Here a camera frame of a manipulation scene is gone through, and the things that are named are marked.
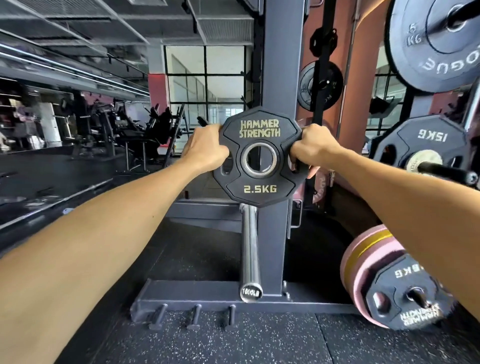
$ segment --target forearm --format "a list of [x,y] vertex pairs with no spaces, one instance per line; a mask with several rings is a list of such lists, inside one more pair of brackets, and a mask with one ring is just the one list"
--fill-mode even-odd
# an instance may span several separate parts
[[405,248],[480,317],[480,193],[342,150],[333,166]]
[[97,196],[4,256],[0,362],[52,363],[197,174],[181,159]]

